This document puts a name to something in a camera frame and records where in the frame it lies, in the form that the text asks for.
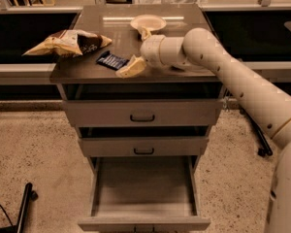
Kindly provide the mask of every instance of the speckled floor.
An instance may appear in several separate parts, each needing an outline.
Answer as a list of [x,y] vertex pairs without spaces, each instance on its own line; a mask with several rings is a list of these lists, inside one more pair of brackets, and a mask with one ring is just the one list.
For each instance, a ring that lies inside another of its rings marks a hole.
[[[263,232],[272,172],[280,152],[262,158],[247,119],[222,112],[195,174],[206,232]],[[0,103],[0,203],[16,223],[24,186],[32,202],[24,232],[82,232],[92,171],[59,102]],[[0,210],[0,227],[8,226]]]

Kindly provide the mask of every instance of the blue object on counter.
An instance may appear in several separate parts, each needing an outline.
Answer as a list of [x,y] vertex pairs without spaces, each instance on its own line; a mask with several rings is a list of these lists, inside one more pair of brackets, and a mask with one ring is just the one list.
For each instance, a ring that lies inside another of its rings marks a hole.
[[128,61],[128,59],[118,57],[107,50],[99,56],[96,63],[117,71],[121,67],[125,66]]

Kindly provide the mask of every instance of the drawer handle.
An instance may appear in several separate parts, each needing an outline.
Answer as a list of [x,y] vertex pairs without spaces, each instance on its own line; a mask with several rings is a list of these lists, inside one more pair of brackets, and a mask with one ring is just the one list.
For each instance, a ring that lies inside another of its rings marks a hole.
[[151,155],[154,154],[154,148],[134,148],[136,155]]
[[131,121],[135,122],[151,122],[155,120],[155,115],[150,115],[150,116],[130,116]]

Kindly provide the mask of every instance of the bowl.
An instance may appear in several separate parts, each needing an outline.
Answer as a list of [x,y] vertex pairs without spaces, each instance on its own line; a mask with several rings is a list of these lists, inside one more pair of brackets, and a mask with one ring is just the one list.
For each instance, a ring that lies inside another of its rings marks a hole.
[[145,27],[154,33],[166,26],[166,20],[155,15],[141,15],[133,18],[130,25],[137,30],[141,27]]

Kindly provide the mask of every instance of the white robotic arm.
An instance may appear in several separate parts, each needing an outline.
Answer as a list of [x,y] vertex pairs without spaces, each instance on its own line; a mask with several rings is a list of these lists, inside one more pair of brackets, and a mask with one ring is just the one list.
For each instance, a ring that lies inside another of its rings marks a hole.
[[291,233],[291,96],[233,58],[203,28],[189,31],[184,38],[151,36],[141,54],[149,66],[211,70],[283,149],[273,177],[265,232]]

